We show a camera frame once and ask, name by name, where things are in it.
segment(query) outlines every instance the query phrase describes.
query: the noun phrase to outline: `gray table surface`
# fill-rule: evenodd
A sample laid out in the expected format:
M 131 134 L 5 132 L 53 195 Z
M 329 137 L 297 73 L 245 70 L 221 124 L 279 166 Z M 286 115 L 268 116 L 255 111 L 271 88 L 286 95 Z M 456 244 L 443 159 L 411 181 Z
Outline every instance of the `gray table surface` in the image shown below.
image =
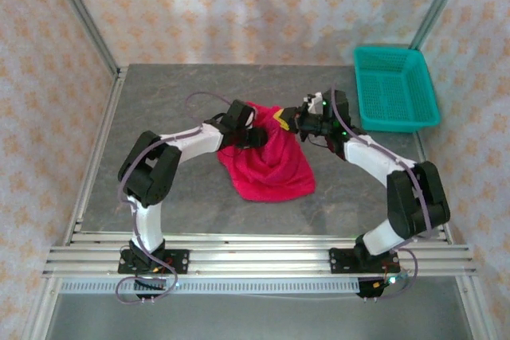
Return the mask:
M 256 66 L 215 64 L 131 65 L 109 131 L 87 209 L 84 231 L 131 231 L 131 216 L 116 200 L 117 172 L 140 133 L 172 134 L 195 126 L 185 98 L 209 91 L 233 100 L 266 106 L 298 106 L 308 93 L 335 83 L 347 93 L 353 123 L 359 107 L 352 67 Z M 191 102 L 200 119 L 226 111 L 219 100 L 197 96 Z M 414 137 L 373 133 L 394 152 L 418 159 Z M 316 192 L 277 204 L 243 200 L 216 154 L 204 154 L 179 166 L 163 203 L 166 233 L 332 234 L 358 236 L 386 217 L 386 191 L 360 168 L 342 162 L 327 149 L 302 144 L 316 177 Z

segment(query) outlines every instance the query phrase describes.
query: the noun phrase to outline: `aluminum frame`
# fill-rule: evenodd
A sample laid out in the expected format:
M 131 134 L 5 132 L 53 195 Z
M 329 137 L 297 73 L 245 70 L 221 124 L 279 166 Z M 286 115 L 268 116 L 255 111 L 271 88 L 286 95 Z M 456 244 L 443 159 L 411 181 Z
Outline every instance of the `aluminum frame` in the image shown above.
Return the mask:
M 117 288 L 119 280 L 115 279 L 63 279 L 61 295 L 111 295 Z M 122 283 L 120 294 L 136 294 L 149 291 L 162 294 L 164 290 L 155 291 L 134 283 Z M 172 290 L 172 295 L 288 295 L 288 294 L 354 294 L 359 293 L 359 280 L 331 276 L 329 278 L 179 278 Z
M 478 276 L 458 276 L 455 279 L 473 338 L 497 339 L 496 328 L 488 313 L 480 278 Z
M 117 278 L 119 249 L 129 233 L 75 234 L 69 246 L 53 247 L 45 276 Z M 331 277 L 328 250 L 354 248 L 350 239 L 334 236 L 166 235 L 167 248 L 190 250 L 188 278 L 320 278 Z M 476 268 L 469 246 L 446 240 L 411 243 L 418 258 L 419 276 L 474 276 Z M 407 252 L 399 252 L 401 265 L 414 269 Z M 349 273 L 341 276 L 382 276 Z
M 444 10 L 447 2 L 448 0 L 432 1 L 429 10 L 423 18 L 421 25 L 418 27 L 418 31 L 414 35 L 414 38 L 409 45 L 409 49 L 421 49 L 426 38 L 432 32 L 432 28 L 436 24 L 436 21 L 439 19 L 439 15 L 441 15 L 441 12 Z
M 119 73 L 113 79 L 108 102 L 103 112 L 101 124 L 96 133 L 94 148 L 92 149 L 90 159 L 88 160 L 87 172 L 84 176 L 84 179 L 82 180 L 80 193 L 74 205 L 69 226 L 65 232 L 64 245 L 69 244 L 74 232 L 79 232 L 81 230 L 83 214 L 87 209 L 88 199 L 90 198 L 90 193 L 92 192 L 92 187 L 94 185 L 94 181 L 96 180 L 97 171 L 99 169 L 101 157 L 103 156 L 104 147 L 108 138 L 108 132 L 110 131 L 110 126 L 112 125 L 113 116 L 117 108 L 117 103 L 119 102 L 120 93 L 122 91 L 122 87 L 124 86 L 124 80 L 126 78 L 127 72 L 128 67 L 123 67 L 119 70 Z
M 87 35 L 90 37 L 92 43 L 96 47 L 106 67 L 109 69 L 112 75 L 117 74 L 119 66 L 117 65 L 112 53 L 110 52 L 110 49 L 104 42 L 103 37 L 101 36 L 99 30 L 96 27 L 94 19 L 88 12 L 87 7 L 83 3 L 83 1 L 69 0 L 69 3 L 73 10 L 75 11 L 85 31 L 87 32 Z
M 48 333 L 62 279 L 43 279 L 33 300 L 22 340 L 43 340 Z

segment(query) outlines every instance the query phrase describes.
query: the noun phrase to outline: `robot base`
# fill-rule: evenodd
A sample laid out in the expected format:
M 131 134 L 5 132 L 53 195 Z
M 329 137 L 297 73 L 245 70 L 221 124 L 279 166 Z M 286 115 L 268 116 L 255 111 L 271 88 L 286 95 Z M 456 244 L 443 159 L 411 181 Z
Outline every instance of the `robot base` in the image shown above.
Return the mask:
M 381 270 L 390 274 L 400 272 L 397 254 L 389 252 L 371 256 L 368 261 L 362 262 L 353 248 L 330 248 L 329 264 L 332 274 L 379 274 Z
M 189 250 L 173 250 L 165 248 L 165 241 L 152 253 L 153 256 L 167 263 L 175 269 L 178 274 L 187 274 L 190 259 Z M 132 240 L 129 241 L 129 248 L 120 252 L 119 274 L 144 275 L 144 274 L 165 274 L 169 271 L 150 260 L 143 252 L 135 246 Z

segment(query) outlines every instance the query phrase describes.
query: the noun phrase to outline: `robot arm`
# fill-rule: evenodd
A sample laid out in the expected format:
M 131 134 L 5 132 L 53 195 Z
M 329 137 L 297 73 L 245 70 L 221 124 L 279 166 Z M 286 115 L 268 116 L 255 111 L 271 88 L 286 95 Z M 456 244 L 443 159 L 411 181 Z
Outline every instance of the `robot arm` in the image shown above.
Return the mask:
M 179 164 L 228 146 L 264 146 L 268 139 L 267 134 L 263 129 L 253 127 L 255 114 L 254 108 L 235 100 L 226 113 L 207 120 L 199 128 L 175 135 L 157 135 L 145 131 L 138 138 L 120 168 L 118 179 L 120 182 L 123 180 L 128 169 L 144 150 L 160 142 L 135 164 L 123 190 L 129 201 L 133 202 L 131 211 L 136 212 L 134 215 L 139 234 L 137 236 L 133 233 L 129 247 L 139 264 L 144 264 L 144 269 L 151 270 L 155 265 L 143 248 L 159 259 L 160 253 L 164 251 L 161 204 L 170 192 Z
M 323 136 L 328 149 L 342 160 L 357 165 L 386 187 L 388 218 L 375 229 L 358 237 L 355 254 L 360 263 L 389 252 L 413 236 L 427 230 L 426 216 L 417 198 L 418 191 L 407 173 L 406 166 L 418 180 L 426 203 L 430 228 L 449 220 L 449 207 L 437 168 L 431 162 L 416 163 L 382 149 L 366 132 L 351 125 L 347 97 L 344 92 L 331 91 L 308 95 L 301 107 L 278 111 L 274 118 L 285 130 L 299 134 Z M 351 137 L 333 113 L 335 102 L 341 119 L 358 137 Z M 321 114 L 316 105 L 322 104 Z

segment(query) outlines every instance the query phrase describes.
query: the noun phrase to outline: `yellow tag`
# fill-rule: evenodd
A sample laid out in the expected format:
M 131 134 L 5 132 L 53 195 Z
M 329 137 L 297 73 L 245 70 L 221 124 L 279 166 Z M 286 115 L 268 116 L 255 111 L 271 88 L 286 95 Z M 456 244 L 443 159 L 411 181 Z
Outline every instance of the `yellow tag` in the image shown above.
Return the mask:
M 288 124 L 280 118 L 281 116 L 281 113 L 283 112 L 284 110 L 283 109 L 280 109 L 279 111 L 277 111 L 274 115 L 273 115 L 273 118 L 278 121 L 280 123 L 280 126 L 282 127 L 282 129 L 285 129 L 286 131 L 289 131 L 290 130 L 290 127 L 288 126 Z

